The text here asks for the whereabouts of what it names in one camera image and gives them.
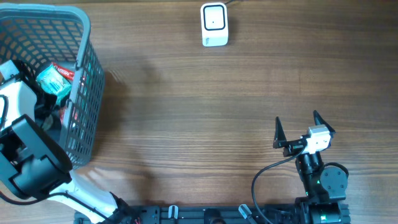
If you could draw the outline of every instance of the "wood grain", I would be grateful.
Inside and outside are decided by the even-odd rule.
[[[312,111],[337,130],[325,162],[350,170],[353,223],[398,219],[398,4],[231,5],[229,44],[201,45],[202,2],[77,4],[106,70],[93,159],[78,172],[131,204],[252,204],[280,116],[294,139]],[[261,203],[304,195],[288,163],[256,186]],[[0,202],[1,223],[71,223],[55,202]]]

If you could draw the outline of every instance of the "green package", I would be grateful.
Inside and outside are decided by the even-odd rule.
[[[36,78],[37,83],[42,87],[44,92],[57,96],[57,105],[61,104],[72,89],[72,85],[66,80],[53,65],[46,68]]]

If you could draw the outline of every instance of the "wooden table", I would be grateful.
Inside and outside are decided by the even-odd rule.
[[[318,110],[337,131],[323,160],[351,173],[352,223],[396,223],[398,4],[236,2],[228,45],[204,48],[203,3],[76,4],[106,70],[93,158],[78,172],[132,205],[252,204],[254,174],[283,159],[275,117],[297,139]],[[293,162],[256,192],[260,203],[305,195]],[[0,210],[1,223],[74,213],[57,202]]]

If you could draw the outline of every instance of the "gray basket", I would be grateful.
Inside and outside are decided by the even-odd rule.
[[[19,59],[33,74],[50,62],[73,65],[59,145],[74,169],[90,160],[105,84],[90,30],[88,16],[76,7],[0,4],[0,63]]]

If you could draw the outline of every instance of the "teal plastic wrapper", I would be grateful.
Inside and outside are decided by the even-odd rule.
[[[57,96],[57,105],[60,106],[64,99],[72,89],[72,85],[61,74],[57,72],[53,65],[46,68],[36,78],[37,83],[46,93]]]

